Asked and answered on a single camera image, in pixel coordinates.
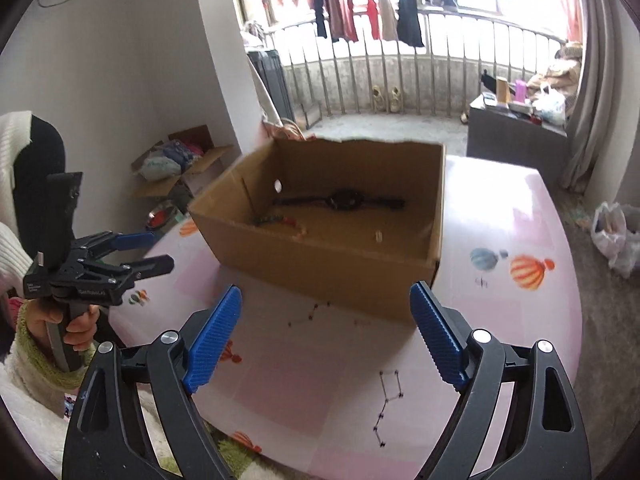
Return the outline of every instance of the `human hand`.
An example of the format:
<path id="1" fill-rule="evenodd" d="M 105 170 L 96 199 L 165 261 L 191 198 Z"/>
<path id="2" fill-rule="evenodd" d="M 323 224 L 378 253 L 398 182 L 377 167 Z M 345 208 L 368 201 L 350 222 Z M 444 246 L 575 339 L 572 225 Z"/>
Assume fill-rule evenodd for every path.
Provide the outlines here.
<path id="1" fill-rule="evenodd" d="M 32 300 L 25 307 L 24 320 L 27 330 L 42 351 L 51 353 L 51 342 L 47 333 L 47 323 L 60 323 L 62 309 L 52 300 Z M 96 322 L 100 316 L 97 305 L 90 305 L 87 312 L 76 317 L 66 327 L 63 341 L 73 345 L 75 351 L 87 350 L 97 330 Z"/>

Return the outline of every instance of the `blue hot air balloon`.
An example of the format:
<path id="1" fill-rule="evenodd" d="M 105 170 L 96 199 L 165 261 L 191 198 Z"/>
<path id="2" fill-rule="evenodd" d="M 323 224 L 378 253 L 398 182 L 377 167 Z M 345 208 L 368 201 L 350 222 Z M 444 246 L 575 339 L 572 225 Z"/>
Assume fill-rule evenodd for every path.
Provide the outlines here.
<path id="1" fill-rule="evenodd" d="M 509 256 L 507 251 L 500 251 L 499 255 L 492 250 L 479 247 L 474 249 L 469 254 L 471 256 L 471 263 L 478 270 L 494 270 L 500 258 L 506 258 Z"/>

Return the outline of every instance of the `black line drawing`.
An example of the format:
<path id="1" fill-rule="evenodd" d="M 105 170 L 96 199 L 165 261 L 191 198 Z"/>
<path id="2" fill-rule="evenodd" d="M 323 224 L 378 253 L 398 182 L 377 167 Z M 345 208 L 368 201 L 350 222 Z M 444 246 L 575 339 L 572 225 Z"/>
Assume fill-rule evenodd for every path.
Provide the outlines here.
<path id="1" fill-rule="evenodd" d="M 326 302 L 326 306 L 331 306 L 331 301 L 327 301 Z M 293 319 L 291 321 L 289 321 L 287 323 L 287 325 L 291 328 L 294 325 L 299 325 L 301 323 L 306 323 L 307 321 L 313 321 L 314 317 L 316 316 L 316 312 L 318 311 L 318 308 L 320 308 L 319 304 L 315 304 L 313 309 L 311 309 L 311 311 L 306 315 L 306 317 L 302 318 L 302 319 Z"/>
<path id="2" fill-rule="evenodd" d="M 389 375 L 395 375 L 396 382 L 398 383 L 398 393 L 395 394 L 393 397 L 389 397 L 386 392 L 385 376 L 389 376 Z M 385 403 L 382 406 L 382 410 L 380 410 L 380 413 L 378 414 L 378 420 L 376 421 L 376 425 L 373 427 L 373 433 L 376 434 L 376 438 L 378 440 L 378 444 L 380 445 L 380 447 L 385 447 L 386 442 L 380 438 L 380 434 L 378 433 L 378 427 L 380 425 L 380 421 L 383 418 L 385 418 L 385 408 L 388 405 L 388 403 L 390 403 L 392 400 L 402 399 L 404 397 L 404 392 L 402 391 L 402 386 L 400 386 L 400 375 L 398 374 L 398 370 L 395 370 L 393 372 L 383 372 L 382 370 L 380 370 L 380 383 L 382 384 L 382 392 L 385 394 Z"/>

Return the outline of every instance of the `fuzzy green cuff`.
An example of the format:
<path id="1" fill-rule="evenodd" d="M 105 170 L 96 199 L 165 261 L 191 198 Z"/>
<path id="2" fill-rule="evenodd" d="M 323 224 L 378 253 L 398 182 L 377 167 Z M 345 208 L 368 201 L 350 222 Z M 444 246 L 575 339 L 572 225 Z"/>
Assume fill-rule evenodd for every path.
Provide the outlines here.
<path id="1" fill-rule="evenodd" d="M 81 352 L 84 357 L 85 367 L 74 372 L 63 372 L 55 365 L 55 363 L 50 361 L 42 353 L 40 348 L 38 348 L 38 345 L 36 345 L 36 342 L 31 337 L 29 330 L 27 330 L 24 313 L 29 303 L 30 302 L 27 301 L 20 308 L 20 312 L 18 313 L 15 341 L 31 366 L 33 366 L 37 373 L 41 374 L 45 378 L 50 386 L 62 392 L 72 392 L 76 388 L 80 387 L 82 379 L 84 378 L 84 373 L 86 372 L 86 366 L 88 366 L 91 359 L 94 358 L 95 346 L 92 345 L 87 351 Z"/>

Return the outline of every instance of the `blue rubber grip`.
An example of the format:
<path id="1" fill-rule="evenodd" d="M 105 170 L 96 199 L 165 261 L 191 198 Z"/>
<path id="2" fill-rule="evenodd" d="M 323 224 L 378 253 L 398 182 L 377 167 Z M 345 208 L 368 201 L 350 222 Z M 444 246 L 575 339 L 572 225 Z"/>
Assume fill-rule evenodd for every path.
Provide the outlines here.
<path id="1" fill-rule="evenodd" d="M 156 243 L 156 236 L 152 232 L 120 235 L 111 242 L 111 248 L 116 251 L 129 251 L 140 247 L 149 247 Z"/>
<path id="2" fill-rule="evenodd" d="M 241 308 L 240 289 L 229 287 L 189 350 L 187 373 L 182 380 L 189 394 L 193 395 L 198 387 L 211 380 L 226 342 L 238 322 Z"/>
<path id="3" fill-rule="evenodd" d="M 420 283 L 411 287 L 410 304 L 411 314 L 442 380 L 457 391 L 462 390 L 469 381 L 463 366 L 463 349 Z"/>

